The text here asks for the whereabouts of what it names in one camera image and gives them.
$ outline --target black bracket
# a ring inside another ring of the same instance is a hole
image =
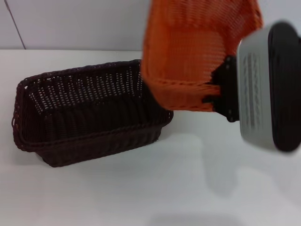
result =
[[[236,57],[227,56],[211,77],[207,84],[220,86],[221,95],[206,96],[203,103],[212,103],[213,111],[225,116],[229,122],[239,121]]]

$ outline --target rectangular basket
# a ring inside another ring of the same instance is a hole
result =
[[[140,61],[43,73],[17,86],[14,141],[52,167],[155,142],[173,117],[140,77]]]
[[[152,0],[142,73],[169,110],[212,111],[202,99],[219,95],[206,84],[239,42],[262,27],[257,0]]]

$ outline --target basket side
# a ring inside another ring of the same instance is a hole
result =
[[[113,155],[154,143],[160,136],[162,125],[131,131],[122,135],[111,135],[106,140],[79,146],[61,146],[49,152],[38,152],[51,167],[62,167],[82,161]]]
[[[24,151],[24,146],[22,145],[21,140],[21,124],[22,124],[22,112],[23,112],[23,83],[19,83],[16,89],[16,100],[15,100],[15,108],[14,108],[14,116],[12,119],[12,127],[13,127],[13,135],[14,142],[16,146]]]

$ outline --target white table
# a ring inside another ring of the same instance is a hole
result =
[[[252,147],[217,113],[175,112],[158,142],[63,168],[16,148],[19,81],[140,56],[0,50],[0,225],[300,226],[301,153]]]

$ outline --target brown wicker basket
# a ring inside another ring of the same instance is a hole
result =
[[[140,77],[140,61],[43,73],[17,87],[14,141],[52,167],[155,142],[173,112]]]

